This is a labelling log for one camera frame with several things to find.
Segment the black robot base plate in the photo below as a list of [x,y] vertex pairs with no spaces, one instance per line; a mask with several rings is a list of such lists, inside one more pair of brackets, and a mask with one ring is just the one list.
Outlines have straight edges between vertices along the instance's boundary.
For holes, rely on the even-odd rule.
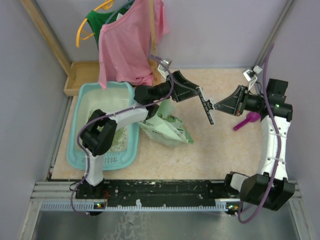
[[223,180],[105,180],[95,187],[82,183],[78,200],[101,199],[109,207],[214,207],[218,199],[237,199],[240,193]]

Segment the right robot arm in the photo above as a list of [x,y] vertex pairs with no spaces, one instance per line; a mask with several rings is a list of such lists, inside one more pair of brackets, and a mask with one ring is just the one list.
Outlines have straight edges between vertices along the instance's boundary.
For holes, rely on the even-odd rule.
[[285,102],[288,82],[269,79],[266,97],[249,93],[240,85],[214,108],[239,116],[243,111],[258,113],[262,129],[262,149],[257,173],[246,176],[230,172],[224,179],[223,192],[229,198],[239,194],[241,201],[259,205],[272,211],[279,210],[294,194],[295,186],[288,181],[286,170],[286,141],[293,118],[293,107]]

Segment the green cat litter bag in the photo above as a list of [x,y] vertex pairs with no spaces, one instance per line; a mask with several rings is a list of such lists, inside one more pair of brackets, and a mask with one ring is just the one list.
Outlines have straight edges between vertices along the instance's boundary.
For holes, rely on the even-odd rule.
[[172,115],[174,110],[175,107],[171,101],[164,100],[153,117],[138,122],[138,125],[151,140],[168,147],[193,144],[194,140],[187,131],[184,122]]

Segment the magenta litter scoop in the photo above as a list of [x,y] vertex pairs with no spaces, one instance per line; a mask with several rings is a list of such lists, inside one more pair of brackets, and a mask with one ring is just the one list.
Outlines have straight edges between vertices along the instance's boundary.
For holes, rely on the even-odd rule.
[[244,127],[246,124],[254,123],[254,122],[258,121],[260,118],[261,118],[261,115],[259,113],[249,112],[243,121],[241,121],[240,123],[238,123],[236,126],[233,127],[233,130],[238,131],[239,129]]

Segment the grey plastic bag clip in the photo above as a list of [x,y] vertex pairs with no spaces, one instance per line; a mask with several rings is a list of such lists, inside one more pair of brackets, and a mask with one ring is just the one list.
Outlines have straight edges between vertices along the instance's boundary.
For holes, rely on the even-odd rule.
[[197,88],[198,96],[205,111],[205,114],[209,120],[211,125],[215,124],[215,120],[213,117],[213,110],[214,110],[214,102],[211,98],[206,99],[203,88],[198,86]]

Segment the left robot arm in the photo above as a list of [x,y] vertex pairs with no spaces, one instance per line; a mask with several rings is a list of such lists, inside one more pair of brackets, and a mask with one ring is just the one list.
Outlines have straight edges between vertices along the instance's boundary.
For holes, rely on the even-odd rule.
[[104,192],[104,155],[110,150],[116,132],[152,118],[159,109],[158,104],[168,98],[178,103],[201,95],[199,85],[187,80],[180,71],[175,71],[168,73],[166,81],[161,84],[137,86],[134,90],[135,103],[128,108],[114,113],[95,110],[76,139],[86,155],[86,169],[79,185],[84,186],[91,197],[101,197]]

